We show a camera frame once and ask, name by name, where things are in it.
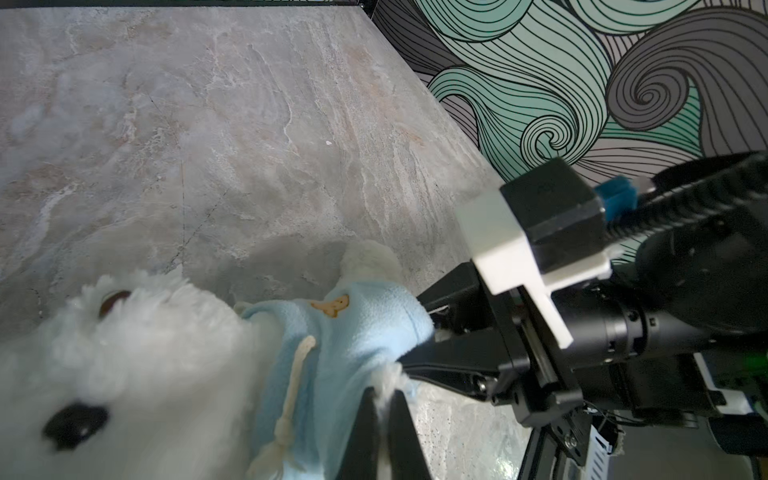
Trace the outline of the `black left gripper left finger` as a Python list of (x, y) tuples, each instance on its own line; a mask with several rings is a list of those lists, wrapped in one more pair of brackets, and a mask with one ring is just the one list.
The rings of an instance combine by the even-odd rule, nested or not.
[(376, 480), (380, 450), (380, 421), (375, 405), (376, 391), (362, 394), (336, 480)]

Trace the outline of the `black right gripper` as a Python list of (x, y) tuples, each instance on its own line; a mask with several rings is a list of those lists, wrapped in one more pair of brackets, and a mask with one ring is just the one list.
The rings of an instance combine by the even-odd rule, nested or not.
[(401, 358), (412, 378), (496, 406), (526, 427), (584, 407), (627, 410), (635, 424), (688, 426), (718, 395), (696, 361), (713, 338), (613, 277), (555, 294), (572, 343), (560, 347), (529, 293), (494, 295), (463, 263), (419, 296), (448, 331)]

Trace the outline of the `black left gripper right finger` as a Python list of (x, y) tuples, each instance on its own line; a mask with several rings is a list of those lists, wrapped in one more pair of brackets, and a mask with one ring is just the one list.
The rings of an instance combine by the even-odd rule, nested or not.
[(387, 446), (393, 480), (431, 480), (404, 393), (396, 390), (389, 408)]

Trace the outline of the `white plush teddy bear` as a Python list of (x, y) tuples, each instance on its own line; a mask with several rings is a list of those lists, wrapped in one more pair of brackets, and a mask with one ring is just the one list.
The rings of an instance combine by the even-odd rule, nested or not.
[[(363, 241), (332, 290), (404, 286), (401, 275), (389, 248)], [(176, 272), (84, 287), (1, 348), (2, 477), (249, 479), (253, 417), (283, 335), (272, 316), (242, 318), (257, 303), (229, 305)]]

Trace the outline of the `light blue fleece hoodie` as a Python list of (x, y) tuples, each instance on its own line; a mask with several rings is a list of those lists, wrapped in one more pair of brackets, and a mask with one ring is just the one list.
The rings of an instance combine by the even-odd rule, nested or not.
[(323, 300), (275, 300), (242, 318), (272, 316), (283, 329), (251, 435), (249, 479), (330, 479), (339, 470), (368, 387), (382, 405), (403, 381), (399, 359), (434, 336), (432, 319), (404, 286), (341, 285)]

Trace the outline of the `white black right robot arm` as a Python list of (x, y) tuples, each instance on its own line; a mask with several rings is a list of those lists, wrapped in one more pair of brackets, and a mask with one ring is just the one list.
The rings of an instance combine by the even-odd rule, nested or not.
[(420, 296), (450, 338), (404, 370), (509, 405), (586, 459), (589, 428), (692, 428), (767, 453), (767, 155), (588, 185), (553, 160), (457, 212), (470, 260)]

